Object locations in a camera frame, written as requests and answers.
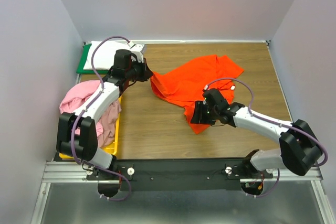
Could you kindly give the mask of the orange t-shirt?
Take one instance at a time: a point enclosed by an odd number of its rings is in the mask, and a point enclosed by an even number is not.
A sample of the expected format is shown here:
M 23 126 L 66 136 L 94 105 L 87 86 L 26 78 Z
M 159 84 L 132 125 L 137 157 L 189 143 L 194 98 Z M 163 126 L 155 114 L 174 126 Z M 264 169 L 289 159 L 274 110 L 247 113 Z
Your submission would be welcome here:
M 204 87 L 220 78 L 238 78 L 244 69 L 227 56 L 209 55 L 193 59 L 166 73 L 153 73 L 150 79 L 153 93 L 160 99 L 184 108 L 186 121 L 194 133 L 209 126 L 192 124 L 195 102 L 203 100 Z

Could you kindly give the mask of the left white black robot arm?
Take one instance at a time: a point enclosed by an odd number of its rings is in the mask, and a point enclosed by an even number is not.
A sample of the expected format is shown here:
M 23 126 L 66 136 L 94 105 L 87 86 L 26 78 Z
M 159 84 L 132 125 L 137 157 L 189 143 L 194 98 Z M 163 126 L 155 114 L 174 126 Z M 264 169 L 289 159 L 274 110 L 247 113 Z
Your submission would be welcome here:
M 96 123 L 130 86 L 129 82 L 145 82 L 152 76 L 142 49 L 118 49 L 113 66 L 93 95 L 74 112 L 59 117 L 56 150 L 99 167 L 98 173 L 104 179 L 112 179 L 117 171 L 115 156 L 98 146 Z

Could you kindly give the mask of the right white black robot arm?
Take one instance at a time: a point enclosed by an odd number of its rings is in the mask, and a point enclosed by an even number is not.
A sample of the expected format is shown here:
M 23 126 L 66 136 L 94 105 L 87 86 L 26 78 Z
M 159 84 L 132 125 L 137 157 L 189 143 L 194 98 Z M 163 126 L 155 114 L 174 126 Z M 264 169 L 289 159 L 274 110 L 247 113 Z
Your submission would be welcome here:
M 202 101 L 195 102 L 191 123 L 215 125 L 217 121 L 250 130 L 278 143 L 278 149 L 254 150 L 243 159 L 241 171 L 246 177 L 255 177 L 267 169 L 285 168 L 304 176 L 322 156 L 322 148 L 307 122 L 276 120 L 241 103 L 228 103 L 219 90 L 209 89 L 203 92 Z

